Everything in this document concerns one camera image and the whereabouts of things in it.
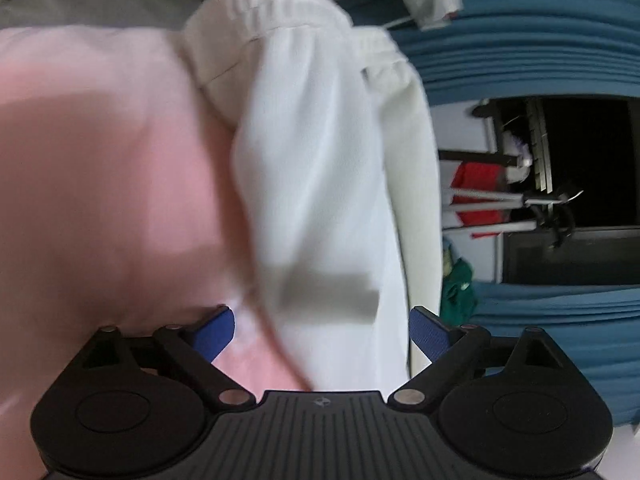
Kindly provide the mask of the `white sweatpants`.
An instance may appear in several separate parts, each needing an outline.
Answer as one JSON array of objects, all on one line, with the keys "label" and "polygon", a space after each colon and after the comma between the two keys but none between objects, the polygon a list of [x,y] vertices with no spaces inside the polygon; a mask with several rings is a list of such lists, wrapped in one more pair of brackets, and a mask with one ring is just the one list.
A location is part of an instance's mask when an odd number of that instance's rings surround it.
[{"label": "white sweatpants", "polygon": [[206,0],[184,28],[233,129],[253,283],[219,366],[255,392],[409,377],[412,304],[439,306],[440,182],[422,81],[332,0]]}]

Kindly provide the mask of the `green sweatshirt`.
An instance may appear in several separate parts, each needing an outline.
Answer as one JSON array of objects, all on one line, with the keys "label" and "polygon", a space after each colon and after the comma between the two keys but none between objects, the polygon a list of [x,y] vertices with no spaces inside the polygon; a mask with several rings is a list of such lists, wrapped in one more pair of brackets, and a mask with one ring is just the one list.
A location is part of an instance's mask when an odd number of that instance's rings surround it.
[{"label": "green sweatshirt", "polygon": [[469,322],[476,307],[472,266],[459,258],[442,279],[439,316],[446,325],[459,326]]}]

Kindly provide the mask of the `right blue curtain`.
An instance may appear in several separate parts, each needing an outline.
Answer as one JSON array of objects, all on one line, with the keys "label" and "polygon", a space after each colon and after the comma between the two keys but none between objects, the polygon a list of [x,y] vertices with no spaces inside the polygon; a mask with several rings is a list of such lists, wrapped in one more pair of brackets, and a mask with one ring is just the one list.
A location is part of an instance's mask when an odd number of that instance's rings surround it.
[{"label": "right blue curtain", "polygon": [[639,422],[637,286],[474,285],[472,322],[495,336],[543,328],[605,400],[616,426]]}]

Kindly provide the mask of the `blue curtain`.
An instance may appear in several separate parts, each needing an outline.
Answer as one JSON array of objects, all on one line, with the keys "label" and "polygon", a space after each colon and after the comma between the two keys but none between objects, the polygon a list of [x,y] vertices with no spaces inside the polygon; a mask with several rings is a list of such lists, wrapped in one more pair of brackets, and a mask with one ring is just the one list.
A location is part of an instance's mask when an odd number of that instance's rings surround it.
[{"label": "blue curtain", "polygon": [[495,336],[543,328],[605,400],[616,426],[639,422],[637,286],[474,285],[472,322]]},{"label": "blue curtain", "polygon": [[429,30],[402,0],[339,4],[359,26],[390,25],[433,105],[639,94],[639,0],[463,0]]}]

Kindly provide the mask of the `pastel tie-dye bed sheet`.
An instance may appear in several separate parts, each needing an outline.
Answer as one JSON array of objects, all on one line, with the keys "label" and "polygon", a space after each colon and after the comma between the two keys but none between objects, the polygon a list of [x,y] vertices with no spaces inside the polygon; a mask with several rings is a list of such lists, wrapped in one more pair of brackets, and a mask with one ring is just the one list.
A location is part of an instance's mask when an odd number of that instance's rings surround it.
[{"label": "pastel tie-dye bed sheet", "polygon": [[231,141],[176,32],[2,32],[3,478],[43,476],[30,413],[103,326],[147,335],[226,304],[220,368],[256,394],[308,388],[257,303]]}]

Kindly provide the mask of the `dark window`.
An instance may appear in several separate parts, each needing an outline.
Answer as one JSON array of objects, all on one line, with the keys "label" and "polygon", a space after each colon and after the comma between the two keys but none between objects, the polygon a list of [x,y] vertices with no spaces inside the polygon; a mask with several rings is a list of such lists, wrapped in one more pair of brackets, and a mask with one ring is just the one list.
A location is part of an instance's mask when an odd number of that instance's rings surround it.
[{"label": "dark window", "polygon": [[515,211],[536,230],[503,239],[502,279],[520,285],[637,285],[639,101],[616,96],[491,100],[483,114],[533,156],[526,195],[561,205]]}]

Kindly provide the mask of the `left blue curtain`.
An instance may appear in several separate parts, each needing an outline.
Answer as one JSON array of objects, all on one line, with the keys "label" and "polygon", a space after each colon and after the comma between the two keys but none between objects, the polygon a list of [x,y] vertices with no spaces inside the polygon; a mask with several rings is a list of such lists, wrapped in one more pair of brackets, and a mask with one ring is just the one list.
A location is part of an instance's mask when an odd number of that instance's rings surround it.
[{"label": "left blue curtain", "polygon": [[402,0],[339,4],[359,26],[390,25],[433,105],[639,94],[639,0],[463,0],[429,30]]}]

